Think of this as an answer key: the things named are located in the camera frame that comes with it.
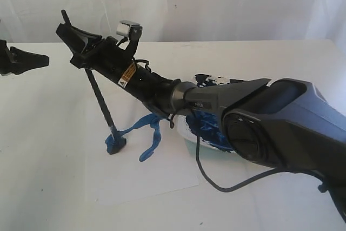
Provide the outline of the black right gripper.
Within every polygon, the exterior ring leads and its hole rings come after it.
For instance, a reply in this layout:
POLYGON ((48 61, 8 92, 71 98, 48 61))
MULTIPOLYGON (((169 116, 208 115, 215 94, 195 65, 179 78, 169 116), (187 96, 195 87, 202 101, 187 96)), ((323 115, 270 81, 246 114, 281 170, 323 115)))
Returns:
POLYGON ((130 41, 126 49, 122 49, 112 37, 102 40, 101 35, 65 23, 59 24, 56 34, 72 52, 72 65, 96 70, 154 113, 173 114, 171 93, 181 80, 164 78, 149 67, 141 66, 141 60, 134 58, 138 41, 130 41))

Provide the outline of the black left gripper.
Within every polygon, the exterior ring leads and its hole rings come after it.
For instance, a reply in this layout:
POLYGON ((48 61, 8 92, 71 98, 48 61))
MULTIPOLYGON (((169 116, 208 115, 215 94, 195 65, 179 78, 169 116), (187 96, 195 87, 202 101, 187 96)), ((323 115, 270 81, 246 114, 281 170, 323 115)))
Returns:
POLYGON ((11 73, 20 75, 29 70, 47 67, 48 65, 48 56, 23 51, 15 47, 9 49, 6 40, 1 40, 1 76, 11 73))

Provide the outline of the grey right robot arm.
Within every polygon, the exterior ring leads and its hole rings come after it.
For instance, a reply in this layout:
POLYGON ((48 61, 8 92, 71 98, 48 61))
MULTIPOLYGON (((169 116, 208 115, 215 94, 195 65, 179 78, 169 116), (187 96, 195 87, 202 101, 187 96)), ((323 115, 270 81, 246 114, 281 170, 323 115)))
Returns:
POLYGON ((134 57, 142 34, 139 24, 122 21, 117 33, 128 43, 125 49, 113 37, 91 34, 69 22, 56 30, 72 52, 71 64, 87 73, 110 127, 108 153, 119 152, 126 141, 112 121, 93 71, 141 101, 150 112, 144 122, 156 126, 160 120, 172 122, 176 115, 215 115, 221 133, 238 155, 268 167, 219 191, 230 193, 277 173, 302 173, 319 179, 319 191, 328 192, 339 214, 345 216, 345 116, 312 83, 260 78, 200 88, 164 78, 151 71, 147 60, 134 57))

